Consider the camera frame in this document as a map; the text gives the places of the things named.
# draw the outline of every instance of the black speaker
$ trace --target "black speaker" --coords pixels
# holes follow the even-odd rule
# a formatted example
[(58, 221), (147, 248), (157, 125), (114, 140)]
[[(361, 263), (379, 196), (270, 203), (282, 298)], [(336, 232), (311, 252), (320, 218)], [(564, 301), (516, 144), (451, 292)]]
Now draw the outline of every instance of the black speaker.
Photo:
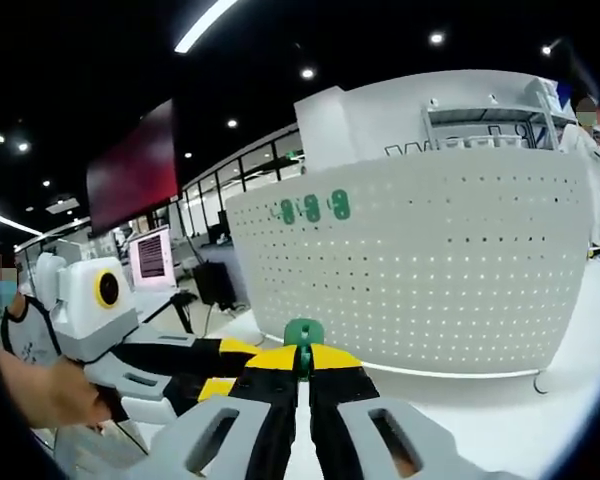
[(200, 300), (205, 305), (217, 303), (221, 310), (232, 308), (236, 302), (231, 279), (224, 263), (205, 262), (193, 269)]

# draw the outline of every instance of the black ceiling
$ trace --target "black ceiling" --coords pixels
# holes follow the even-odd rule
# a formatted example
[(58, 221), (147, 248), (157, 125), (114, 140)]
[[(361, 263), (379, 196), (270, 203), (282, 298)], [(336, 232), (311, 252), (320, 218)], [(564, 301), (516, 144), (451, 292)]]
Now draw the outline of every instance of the black ceiling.
[[(0, 2), (0, 132), (31, 142), (25, 154), (0, 145), (0, 213), (46, 231), (69, 217), (44, 207), (71, 194), (76, 215), (88, 215), (87, 163), (169, 98), (183, 184), (293, 123), (293, 103), (330, 86), (460, 68), (563, 79), (568, 62), (542, 56), (543, 44), (600, 43), (600, 28), (581, 25), (586, 15), (565, 2), (241, 0), (189, 54), (175, 54), (214, 1)], [(428, 45), (434, 29), (447, 34), (442, 48)], [(305, 65), (318, 71), (310, 82), (298, 74)], [(7, 243), (23, 237), (0, 228)]]

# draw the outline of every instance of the white perforated panel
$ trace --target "white perforated panel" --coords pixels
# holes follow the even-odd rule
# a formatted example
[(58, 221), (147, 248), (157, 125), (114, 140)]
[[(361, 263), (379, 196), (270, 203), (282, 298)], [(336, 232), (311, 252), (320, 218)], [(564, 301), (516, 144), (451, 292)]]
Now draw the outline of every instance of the white perforated panel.
[(546, 367), (571, 317), (585, 178), (579, 158), (557, 152), (436, 151), (287, 180), (228, 211), (265, 333), (309, 317), (366, 362), (511, 373)]

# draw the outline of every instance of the hole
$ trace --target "hole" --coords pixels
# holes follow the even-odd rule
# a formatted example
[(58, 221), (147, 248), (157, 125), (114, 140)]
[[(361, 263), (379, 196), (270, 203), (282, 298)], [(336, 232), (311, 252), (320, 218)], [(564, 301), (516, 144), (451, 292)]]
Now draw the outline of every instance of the hole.
[(124, 378), (132, 382), (139, 383), (140, 385), (146, 385), (147, 387), (155, 387), (158, 384), (158, 382), (156, 382), (155, 380), (151, 380), (150, 378), (144, 378), (131, 372), (125, 373)]
[(165, 340), (175, 340), (177, 342), (185, 342), (187, 340), (187, 337), (178, 337), (175, 335), (160, 335), (160, 338), (164, 338)]
[(196, 444), (187, 458), (185, 466), (195, 476), (201, 476), (202, 470), (218, 455), (220, 447), (224, 444), (227, 434), (239, 415), (237, 410), (222, 410), (221, 414), (228, 415), (215, 426), (209, 424), (207, 431), (202, 436), (203, 441)]
[(369, 416), (389, 450), (400, 478), (409, 478), (420, 471), (420, 460), (415, 457), (415, 452), (409, 453), (406, 438), (391, 414), (386, 410), (375, 410)]

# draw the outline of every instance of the window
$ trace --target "window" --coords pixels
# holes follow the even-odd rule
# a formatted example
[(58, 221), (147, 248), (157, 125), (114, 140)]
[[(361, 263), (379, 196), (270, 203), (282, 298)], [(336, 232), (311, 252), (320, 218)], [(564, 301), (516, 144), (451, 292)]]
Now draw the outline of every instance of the window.
[(276, 150), (280, 165), (280, 180), (286, 180), (302, 174), (304, 150), (302, 149), (299, 132), (276, 140)]
[(220, 182), (222, 206), (226, 210), (227, 200), (243, 192), (238, 160), (234, 160), (218, 170), (218, 181)]
[(242, 157), (247, 191), (278, 181), (273, 160), (271, 145), (265, 145)]
[(207, 225), (217, 225), (220, 220), (218, 212), (220, 211), (220, 198), (218, 198), (218, 185), (216, 185), (215, 175), (211, 174), (200, 181), (202, 188), (202, 202), (204, 212), (207, 216)]
[[(189, 198), (189, 204), (186, 204), (186, 198)], [(184, 206), (182, 209), (182, 221), (187, 235), (200, 235), (206, 233), (207, 226), (204, 223), (204, 214), (202, 213), (202, 202), (200, 201), (200, 191), (196, 183), (187, 190)]]

